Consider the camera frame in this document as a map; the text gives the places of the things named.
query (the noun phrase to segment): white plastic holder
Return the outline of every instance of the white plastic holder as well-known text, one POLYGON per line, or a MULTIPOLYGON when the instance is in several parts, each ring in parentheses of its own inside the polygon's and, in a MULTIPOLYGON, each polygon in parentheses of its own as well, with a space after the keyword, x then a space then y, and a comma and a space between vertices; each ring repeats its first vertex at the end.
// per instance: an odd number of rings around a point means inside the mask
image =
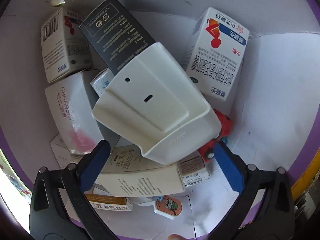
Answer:
POLYGON ((184 158, 221 131, 209 103, 159 42, 114 77, 92 116, 161 164, 184 158))

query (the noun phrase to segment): black box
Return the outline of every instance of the black box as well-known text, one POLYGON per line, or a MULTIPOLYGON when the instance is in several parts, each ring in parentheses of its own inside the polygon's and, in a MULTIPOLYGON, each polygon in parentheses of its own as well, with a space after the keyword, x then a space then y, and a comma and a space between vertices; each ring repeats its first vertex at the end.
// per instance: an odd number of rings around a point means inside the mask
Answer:
POLYGON ((118 0, 105 0, 79 28, 115 75, 155 43, 118 0))

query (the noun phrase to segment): red toy car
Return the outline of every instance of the red toy car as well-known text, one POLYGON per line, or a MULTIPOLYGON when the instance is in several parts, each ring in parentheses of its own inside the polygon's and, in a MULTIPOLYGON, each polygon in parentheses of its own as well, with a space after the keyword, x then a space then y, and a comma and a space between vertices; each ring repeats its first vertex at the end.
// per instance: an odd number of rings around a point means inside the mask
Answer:
POLYGON ((214 153, 212 151, 213 146, 218 141, 220 141, 222 137, 228 136, 230 134, 231 128, 232 128, 232 121, 230 120, 230 118, 228 116, 219 112, 216 109, 214 109, 214 112, 216 113, 217 117, 219 118, 222 127, 221 127, 221 132, 217 138, 210 140, 209 142, 207 142, 205 145, 203 145, 202 147, 200 147, 198 149, 198 152, 200 153, 201 157, 204 159, 205 162, 208 162, 213 158, 213 156, 214 156, 214 153))

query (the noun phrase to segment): bright light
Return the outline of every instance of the bright light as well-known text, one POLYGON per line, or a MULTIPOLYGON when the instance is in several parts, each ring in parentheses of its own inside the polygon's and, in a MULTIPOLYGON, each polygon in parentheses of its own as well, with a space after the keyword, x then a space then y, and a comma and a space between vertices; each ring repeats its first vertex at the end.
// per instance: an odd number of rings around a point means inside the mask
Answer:
POLYGON ((16 220, 29 232, 29 212, 30 205, 28 201, 19 193, 19 191, 10 182, 7 175, 0 169, 0 193, 14 215, 16 220))

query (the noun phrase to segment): red figure logo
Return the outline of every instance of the red figure logo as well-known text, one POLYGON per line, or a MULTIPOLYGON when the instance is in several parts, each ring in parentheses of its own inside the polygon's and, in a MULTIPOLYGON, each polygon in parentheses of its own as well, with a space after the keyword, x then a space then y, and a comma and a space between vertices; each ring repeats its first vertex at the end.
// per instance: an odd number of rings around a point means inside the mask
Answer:
POLYGON ((64 16, 64 24, 65 24, 65 26, 68 26, 70 28, 71 35, 74 35, 75 34, 75 29, 72 27, 72 23, 70 21, 70 17, 69 16, 64 16))
POLYGON ((220 31, 219 31, 219 23, 214 19, 207 19, 208 27, 206 28, 206 31, 210 33, 210 35, 213 37, 213 40, 211 41, 211 46, 213 48, 219 48, 221 45, 221 40, 219 39, 220 31))

